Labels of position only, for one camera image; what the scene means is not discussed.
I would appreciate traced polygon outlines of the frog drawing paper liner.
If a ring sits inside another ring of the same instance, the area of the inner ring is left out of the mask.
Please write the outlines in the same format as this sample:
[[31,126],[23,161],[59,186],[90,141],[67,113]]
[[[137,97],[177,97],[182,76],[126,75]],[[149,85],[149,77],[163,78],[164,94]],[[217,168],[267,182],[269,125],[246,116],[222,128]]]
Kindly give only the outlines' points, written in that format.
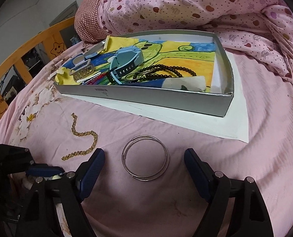
[[[95,67],[94,73],[106,74],[94,85],[119,86],[109,82],[107,72],[116,51],[132,45],[142,50],[144,62],[122,78],[121,85],[194,92],[210,90],[216,51],[213,42],[148,41],[109,36],[97,51],[77,56],[90,58]],[[84,82],[77,83],[70,75],[72,60],[75,57],[64,63],[57,71],[54,78],[56,84],[84,85]]]

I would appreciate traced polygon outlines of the grey shallow cardboard box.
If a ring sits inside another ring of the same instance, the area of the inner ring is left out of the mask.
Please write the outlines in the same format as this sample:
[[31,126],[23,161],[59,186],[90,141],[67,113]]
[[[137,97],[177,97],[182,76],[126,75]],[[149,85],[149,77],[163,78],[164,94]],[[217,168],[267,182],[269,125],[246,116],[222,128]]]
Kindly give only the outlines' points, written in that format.
[[205,115],[225,117],[234,98],[234,75],[231,63],[219,40],[210,32],[190,30],[155,30],[123,35],[124,38],[146,38],[148,41],[213,41],[220,75],[220,93],[139,86],[58,85],[61,94],[82,95],[110,100],[162,106]]

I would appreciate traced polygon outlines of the white paper sheet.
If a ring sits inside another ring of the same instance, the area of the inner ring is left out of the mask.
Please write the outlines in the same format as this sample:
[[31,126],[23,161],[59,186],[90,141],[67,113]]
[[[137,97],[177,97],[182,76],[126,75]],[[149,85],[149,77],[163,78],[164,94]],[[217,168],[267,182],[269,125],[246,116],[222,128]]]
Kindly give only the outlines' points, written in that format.
[[223,139],[249,142],[249,118],[246,99],[243,93],[241,76],[236,64],[234,54],[227,52],[234,74],[234,98],[225,117],[215,117],[194,112],[164,108],[147,104],[102,99],[96,97],[67,95],[67,97],[83,100],[93,104],[105,106],[110,109],[144,116],[189,130],[194,130]]

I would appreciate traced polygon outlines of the pink dotted rolled quilt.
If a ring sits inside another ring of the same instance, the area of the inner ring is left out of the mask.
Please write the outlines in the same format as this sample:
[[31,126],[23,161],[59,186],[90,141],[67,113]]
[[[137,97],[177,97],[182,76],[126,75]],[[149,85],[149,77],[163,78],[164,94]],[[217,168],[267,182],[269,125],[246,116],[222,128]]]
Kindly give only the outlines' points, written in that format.
[[293,84],[293,12],[284,0],[102,0],[108,35],[155,29],[212,32],[222,46],[264,63]]

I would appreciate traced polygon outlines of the red hair clip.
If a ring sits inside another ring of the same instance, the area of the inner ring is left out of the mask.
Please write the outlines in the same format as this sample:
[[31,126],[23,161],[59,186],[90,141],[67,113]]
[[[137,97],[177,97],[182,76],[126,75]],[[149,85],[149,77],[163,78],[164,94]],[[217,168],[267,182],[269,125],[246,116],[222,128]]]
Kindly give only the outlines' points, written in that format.
[[98,82],[100,79],[104,78],[106,76],[106,74],[101,74],[99,76],[96,76],[94,78],[91,78],[89,80],[87,80],[86,82],[84,82],[84,85],[94,85],[96,82]]

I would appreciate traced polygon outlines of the white hair clip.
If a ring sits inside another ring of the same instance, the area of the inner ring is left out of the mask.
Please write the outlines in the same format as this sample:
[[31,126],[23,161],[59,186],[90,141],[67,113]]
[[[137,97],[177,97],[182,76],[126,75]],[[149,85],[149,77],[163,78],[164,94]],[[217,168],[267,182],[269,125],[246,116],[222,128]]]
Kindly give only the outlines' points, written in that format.
[[83,78],[83,79],[79,79],[79,80],[77,80],[77,83],[87,82],[88,80],[91,80],[91,79],[93,79],[93,78],[96,78],[96,77],[98,77],[98,76],[100,76],[100,75],[101,75],[101,72],[94,73],[94,74],[92,74],[92,75],[86,76],[86,77]]

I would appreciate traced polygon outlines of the blue smart watch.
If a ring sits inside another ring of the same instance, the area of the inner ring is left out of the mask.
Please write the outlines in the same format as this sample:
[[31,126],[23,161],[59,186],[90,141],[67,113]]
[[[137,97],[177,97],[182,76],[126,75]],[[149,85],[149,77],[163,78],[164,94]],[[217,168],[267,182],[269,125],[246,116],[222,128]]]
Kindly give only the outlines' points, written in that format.
[[111,60],[107,78],[112,84],[121,85],[121,79],[132,73],[144,62],[142,50],[134,45],[120,48]]

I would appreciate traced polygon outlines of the red checkered pillow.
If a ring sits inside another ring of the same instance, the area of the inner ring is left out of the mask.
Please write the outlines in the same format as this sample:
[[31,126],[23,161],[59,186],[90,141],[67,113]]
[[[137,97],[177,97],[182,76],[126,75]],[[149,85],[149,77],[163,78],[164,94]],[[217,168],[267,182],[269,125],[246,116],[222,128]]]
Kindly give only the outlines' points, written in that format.
[[74,18],[74,28],[83,42],[96,43],[106,38],[99,27],[98,8],[102,0],[83,0]]

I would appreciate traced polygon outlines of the grey door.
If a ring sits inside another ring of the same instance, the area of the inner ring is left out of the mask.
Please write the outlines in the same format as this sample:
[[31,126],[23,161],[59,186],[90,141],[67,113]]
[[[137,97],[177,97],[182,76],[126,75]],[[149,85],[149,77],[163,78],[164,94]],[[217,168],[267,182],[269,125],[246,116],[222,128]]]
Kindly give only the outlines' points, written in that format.
[[76,1],[71,3],[66,9],[64,9],[62,12],[60,12],[50,23],[49,26],[53,26],[59,22],[62,22],[63,20],[66,20],[68,18],[74,17],[77,9],[78,9],[78,4]]

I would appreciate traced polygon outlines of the pink floral bed sheet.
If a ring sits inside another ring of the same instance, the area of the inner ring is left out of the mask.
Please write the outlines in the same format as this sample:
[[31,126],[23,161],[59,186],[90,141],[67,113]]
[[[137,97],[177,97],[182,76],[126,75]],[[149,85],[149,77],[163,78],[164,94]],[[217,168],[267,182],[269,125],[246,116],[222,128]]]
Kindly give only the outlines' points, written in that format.
[[[229,178],[251,176],[262,193],[275,236],[293,226],[293,85],[264,64],[234,51],[249,117],[249,143],[188,130],[59,94],[49,79],[78,44],[50,62],[13,100],[0,119],[0,143],[28,148],[38,163],[73,171],[85,156],[63,161],[70,152],[88,149],[98,134],[106,162],[83,208],[98,236],[192,236],[207,207],[183,162],[193,148],[201,160]],[[138,135],[155,136],[166,145],[170,163],[152,181],[132,178],[123,168],[125,144]]]

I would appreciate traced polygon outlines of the wooden bed rail left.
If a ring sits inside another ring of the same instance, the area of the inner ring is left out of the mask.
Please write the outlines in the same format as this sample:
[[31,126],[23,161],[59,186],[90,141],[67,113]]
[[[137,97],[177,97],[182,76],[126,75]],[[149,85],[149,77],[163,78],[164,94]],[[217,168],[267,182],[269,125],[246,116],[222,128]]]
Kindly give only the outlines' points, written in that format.
[[[0,65],[0,79],[6,75],[7,71],[12,67],[18,71],[20,77],[23,79],[25,84],[32,81],[32,76],[29,73],[27,67],[25,66],[22,57],[30,51],[32,48],[36,47],[38,44],[42,44],[45,53],[48,58],[53,60],[62,54],[66,49],[66,43],[64,42],[60,31],[74,25],[74,17],[68,18],[59,22],[48,29],[40,32],[32,39],[21,45],[17,50],[15,50],[4,62]],[[8,104],[4,98],[0,95],[0,119],[8,109]]]

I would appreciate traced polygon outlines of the silver double ring bangle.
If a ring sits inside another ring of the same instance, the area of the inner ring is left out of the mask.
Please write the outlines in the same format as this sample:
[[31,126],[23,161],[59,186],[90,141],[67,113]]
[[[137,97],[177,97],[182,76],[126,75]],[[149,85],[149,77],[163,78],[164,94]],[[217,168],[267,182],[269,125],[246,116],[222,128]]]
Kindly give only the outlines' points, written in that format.
[[125,171],[139,181],[152,181],[168,169],[170,154],[166,145],[155,136],[138,135],[128,141],[121,153]]

